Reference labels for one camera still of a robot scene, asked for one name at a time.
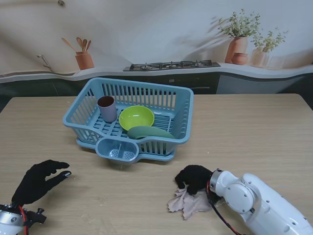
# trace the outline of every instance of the pink cloth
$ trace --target pink cloth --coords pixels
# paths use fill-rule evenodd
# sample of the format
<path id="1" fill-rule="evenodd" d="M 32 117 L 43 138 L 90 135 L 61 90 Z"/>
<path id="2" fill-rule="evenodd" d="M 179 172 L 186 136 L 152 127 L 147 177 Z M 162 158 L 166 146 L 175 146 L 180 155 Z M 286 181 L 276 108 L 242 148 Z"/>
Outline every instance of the pink cloth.
<path id="1" fill-rule="evenodd" d="M 190 195 L 187 190 L 177 189 L 175 198 L 168 202 L 168 209 L 170 212 L 177 212 L 182 210 L 185 220 L 189 219 L 194 213 L 208 212 L 212 209 L 209 204 L 205 190 L 200 190 L 196 195 Z M 220 200 L 215 206 L 221 205 L 223 202 Z"/>

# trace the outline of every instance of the white wall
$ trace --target white wall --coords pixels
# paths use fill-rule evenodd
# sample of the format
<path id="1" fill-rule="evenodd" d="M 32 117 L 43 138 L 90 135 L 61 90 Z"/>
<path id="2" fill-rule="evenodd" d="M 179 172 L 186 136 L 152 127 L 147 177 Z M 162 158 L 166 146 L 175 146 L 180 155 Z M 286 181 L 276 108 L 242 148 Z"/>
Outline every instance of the white wall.
<path id="1" fill-rule="evenodd" d="M 217 19 L 233 11 L 261 14 L 264 31 L 289 30 L 272 56 L 287 55 L 287 68 L 313 61 L 313 1 L 301 0 L 2 0 L 0 74 L 44 70 L 43 54 L 58 72 L 78 70 L 76 37 L 92 40 L 96 66 L 118 63 L 212 59 L 223 62 L 229 39 L 218 34 Z M 248 52 L 253 50 L 250 43 Z"/>

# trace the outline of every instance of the potted plant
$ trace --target potted plant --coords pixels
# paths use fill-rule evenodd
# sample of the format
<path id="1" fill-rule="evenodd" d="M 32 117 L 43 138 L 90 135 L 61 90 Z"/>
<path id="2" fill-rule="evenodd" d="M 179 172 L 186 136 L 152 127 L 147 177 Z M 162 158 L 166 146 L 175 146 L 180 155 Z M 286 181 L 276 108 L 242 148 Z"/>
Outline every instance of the potted plant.
<path id="1" fill-rule="evenodd" d="M 254 35 L 259 30 L 259 14 L 254 12 L 246 15 L 245 10 L 233 12 L 232 16 L 227 19 L 220 18 L 218 28 L 220 33 L 233 38 L 229 44 L 225 63 L 232 63 L 231 58 L 234 53 L 245 53 L 248 45 L 247 37 Z"/>
<path id="2" fill-rule="evenodd" d="M 279 44 L 285 42 L 286 34 L 288 31 L 281 34 L 278 28 L 275 28 L 276 33 L 273 31 L 268 32 L 268 36 L 264 38 L 260 32 L 253 36 L 252 42 L 256 49 L 252 53 L 250 65 L 259 68 L 265 68 L 268 64 L 269 53 L 274 50 Z"/>

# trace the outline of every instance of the plastic cup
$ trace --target plastic cup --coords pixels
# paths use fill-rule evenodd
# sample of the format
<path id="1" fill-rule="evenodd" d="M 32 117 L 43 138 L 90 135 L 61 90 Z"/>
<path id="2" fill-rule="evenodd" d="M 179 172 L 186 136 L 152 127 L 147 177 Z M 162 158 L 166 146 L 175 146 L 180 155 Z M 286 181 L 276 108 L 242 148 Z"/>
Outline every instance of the plastic cup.
<path id="1" fill-rule="evenodd" d="M 98 107 L 105 122 L 114 122 L 117 119 L 117 111 L 113 97 L 101 97 L 98 99 Z"/>

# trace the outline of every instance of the kitchen counter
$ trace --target kitchen counter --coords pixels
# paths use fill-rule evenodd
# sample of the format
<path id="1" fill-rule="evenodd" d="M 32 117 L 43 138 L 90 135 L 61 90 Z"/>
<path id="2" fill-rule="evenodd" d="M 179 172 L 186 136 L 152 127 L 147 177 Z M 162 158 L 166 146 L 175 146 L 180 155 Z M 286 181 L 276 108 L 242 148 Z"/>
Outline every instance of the kitchen counter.
<path id="1" fill-rule="evenodd" d="M 313 65 L 300 67 L 296 69 L 281 69 L 281 70 L 266 70 L 255 68 L 251 66 L 242 66 L 235 64 L 219 63 L 220 67 L 212 68 L 197 68 L 197 69 L 177 69 L 177 70 L 161 70 L 161 71 L 123 71 L 125 67 L 129 67 L 130 64 L 125 64 L 117 67 L 96 67 L 87 70 L 80 70 L 71 74 L 55 74 L 55 73 L 41 73 L 41 74 L 21 74 L 10 73 L 0 77 L 0 83 L 13 82 L 13 81 L 25 81 L 35 79 L 49 79 L 49 78 L 60 78 L 70 81 L 78 81 L 89 79 L 99 76 L 159 76 L 159 75 L 170 75 L 170 74 L 187 74 L 187 73 L 230 73 L 236 75 L 242 75 L 253 78 L 271 79 L 271 78 L 289 78 L 300 76 L 303 74 L 313 73 Z"/>
<path id="2" fill-rule="evenodd" d="M 73 175 L 41 200 L 47 220 L 32 235 L 232 234 L 213 212 L 184 221 L 169 213 L 174 177 L 190 164 L 221 168 L 236 176 L 253 173 L 283 195 L 313 223 L 313 112 L 295 94 L 196 95 L 190 140 L 168 163 L 110 164 L 76 144 L 62 118 L 75 97 L 13 98 L 0 113 L 0 203 L 9 204 L 25 172 L 53 159 Z M 250 234 L 223 205 L 225 219 Z"/>

